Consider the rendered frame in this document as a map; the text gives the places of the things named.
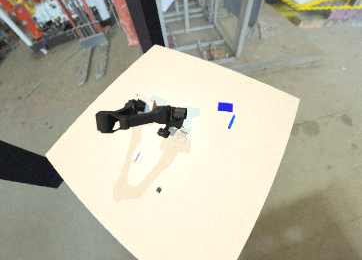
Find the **blue rectangular block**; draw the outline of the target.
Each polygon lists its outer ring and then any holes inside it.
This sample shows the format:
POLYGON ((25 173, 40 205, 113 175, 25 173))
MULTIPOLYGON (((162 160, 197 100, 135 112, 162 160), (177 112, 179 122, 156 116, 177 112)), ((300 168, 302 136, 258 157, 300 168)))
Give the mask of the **blue rectangular block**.
POLYGON ((233 112, 233 104, 229 104, 227 102, 218 102, 217 110, 218 111, 233 112))

